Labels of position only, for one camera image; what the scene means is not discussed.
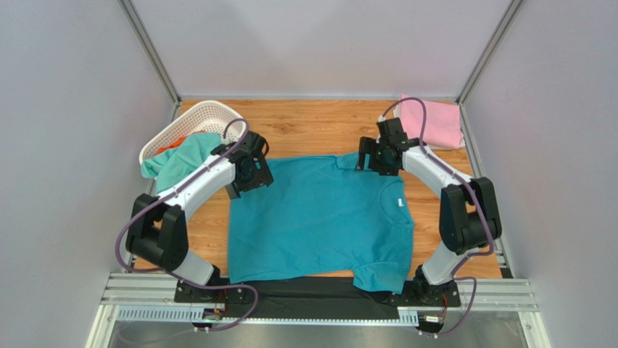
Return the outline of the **teal t shirt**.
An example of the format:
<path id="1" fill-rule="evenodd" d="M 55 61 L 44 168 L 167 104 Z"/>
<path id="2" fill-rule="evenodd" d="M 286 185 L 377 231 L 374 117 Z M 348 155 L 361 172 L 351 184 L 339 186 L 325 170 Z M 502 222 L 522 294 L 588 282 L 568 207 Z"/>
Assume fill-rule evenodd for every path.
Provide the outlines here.
<path id="1" fill-rule="evenodd" d="M 415 223 L 398 176 L 356 169 L 357 156 L 271 159 L 274 181 L 230 205 L 228 276 L 277 281 L 349 270 L 364 291 L 399 294 Z"/>

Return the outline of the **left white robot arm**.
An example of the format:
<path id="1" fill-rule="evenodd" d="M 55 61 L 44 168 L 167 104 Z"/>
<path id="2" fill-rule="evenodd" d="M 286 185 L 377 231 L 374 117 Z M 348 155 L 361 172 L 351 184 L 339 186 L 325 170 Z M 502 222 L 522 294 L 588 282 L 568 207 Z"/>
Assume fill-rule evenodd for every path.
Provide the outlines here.
<path id="1" fill-rule="evenodd" d="M 269 186 L 273 176 L 266 162 L 270 147 L 249 131 L 237 141 L 225 139 L 182 181 L 157 196 L 142 194 L 117 247 L 153 264 L 184 283 L 212 288 L 218 272 L 189 247 L 190 217 L 220 189 L 231 199 Z"/>

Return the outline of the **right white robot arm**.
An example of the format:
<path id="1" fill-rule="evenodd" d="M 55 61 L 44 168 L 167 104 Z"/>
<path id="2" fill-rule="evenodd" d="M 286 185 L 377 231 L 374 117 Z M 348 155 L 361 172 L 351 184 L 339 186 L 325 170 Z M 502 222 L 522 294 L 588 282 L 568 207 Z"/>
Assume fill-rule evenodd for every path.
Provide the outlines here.
<path id="1" fill-rule="evenodd" d="M 489 256 L 502 233 L 493 182 L 473 178 L 439 158 L 420 138 L 409 138 L 399 118 L 380 117 L 378 138 L 359 142 L 357 170 L 417 177 L 440 199 L 440 243 L 417 270 L 420 286 L 441 286 L 473 257 Z"/>

